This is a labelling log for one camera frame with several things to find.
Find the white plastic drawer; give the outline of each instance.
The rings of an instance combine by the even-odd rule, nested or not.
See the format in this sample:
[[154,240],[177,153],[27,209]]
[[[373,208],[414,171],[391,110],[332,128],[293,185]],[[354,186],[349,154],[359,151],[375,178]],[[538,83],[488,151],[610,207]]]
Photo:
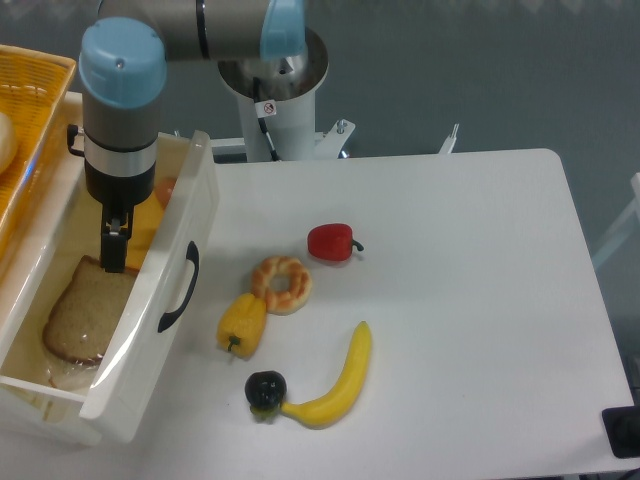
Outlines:
[[[0,323],[0,428],[85,444],[103,436],[126,442],[135,435],[180,320],[162,332],[159,323],[166,312],[179,318],[175,310],[186,306],[197,282],[198,254],[218,205],[211,143],[201,132],[191,141],[160,136],[156,178],[178,180],[106,355],[93,369],[52,361],[41,341],[51,304],[77,262],[99,252],[100,205],[73,165],[77,181],[62,196],[64,213],[51,206],[59,222],[33,235],[31,241],[47,240]],[[24,259],[18,266],[25,269]]]

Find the black object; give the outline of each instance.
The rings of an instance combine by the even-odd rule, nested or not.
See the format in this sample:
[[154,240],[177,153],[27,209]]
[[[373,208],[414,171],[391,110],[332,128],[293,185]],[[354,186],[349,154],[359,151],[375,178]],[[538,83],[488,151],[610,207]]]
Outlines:
[[196,25],[198,27],[198,43],[200,44],[200,52],[202,58],[210,60],[209,44],[207,43],[207,27],[205,25],[204,16],[204,0],[196,0]]
[[[257,77],[253,78],[253,103],[260,102],[260,79]],[[273,140],[271,139],[271,135],[269,134],[269,130],[267,129],[267,122],[264,118],[258,117],[258,125],[260,125],[260,131],[264,135],[264,138],[267,142],[267,148],[269,149],[269,154],[271,155],[271,160],[273,162],[277,162],[280,160],[280,156],[276,152],[276,147],[273,144]]]
[[640,457],[640,407],[607,408],[602,420],[616,457]]
[[287,393],[284,377],[273,370],[252,374],[244,385],[251,406],[260,412],[275,410]]
[[79,133],[80,127],[73,124],[67,125],[67,149],[69,150],[69,153],[71,155],[84,158],[84,152],[73,147],[73,145],[76,143],[76,137]]
[[155,164],[132,177],[107,175],[84,162],[87,190],[102,204],[100,266],[107,272],[124,271],[127,241],[133,234],[134,206],[153,192]]
[[191,277],[191,281],[189,282],[189,287],[187,288],[187,293],[184,296],[184,300],[182,304],[173,312],[167,312],[160,317],[160,323],[158,323],[158,333],[162,333],[168,328],[176,323],[178,318],[184,313],[187,305],[189,304],[189,300],[191,300],[191,296],[193,295],[193,291],[196,288],[196,281],[198,280],[198,273],[200,272],[200,253],[198,252],[198,246],[192,240],[189,242],[189,246],[187,247],[187,260],[193,262],[194,270],[193,276]]

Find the pepper stem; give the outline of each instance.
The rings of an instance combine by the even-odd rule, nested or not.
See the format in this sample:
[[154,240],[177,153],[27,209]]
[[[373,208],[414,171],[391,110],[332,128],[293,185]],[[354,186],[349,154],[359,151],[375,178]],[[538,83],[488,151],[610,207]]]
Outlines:
[[351,245],[356,247],[356,249],[361,252],[364,250],[364,247],[362,246],[362,244],[360,242],[357,242],[355,240],[351,240]]
[[234,345],[240,345],[240,338],[235,335],[229,335],[229,346],[227,347],[227,352],[231,351],[231,347]]

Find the yellow bell pepper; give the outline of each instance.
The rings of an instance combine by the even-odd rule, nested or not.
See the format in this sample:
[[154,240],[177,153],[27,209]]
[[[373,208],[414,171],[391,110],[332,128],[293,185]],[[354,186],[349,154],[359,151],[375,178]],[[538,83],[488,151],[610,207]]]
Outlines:
[[216,338],[227,351],[248,357],[258,348],[267,323],[267,304],[252,293],[240,295],[218,323]]
[[142,268],[163,215],[164,209],[153,193],[136,207],[134,231],[127,244],[127,267]]

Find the red bell pepper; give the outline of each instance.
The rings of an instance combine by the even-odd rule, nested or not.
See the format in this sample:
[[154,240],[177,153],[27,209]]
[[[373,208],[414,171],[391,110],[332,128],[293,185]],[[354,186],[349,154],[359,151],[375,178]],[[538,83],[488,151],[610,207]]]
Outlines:
[[334,262],[347,260],[353,252],[353,247],[359,252],[364,250],[362,244],[353,239],[351,227],[344,223],[315,227],[307,236],[307,247],[314,257]]

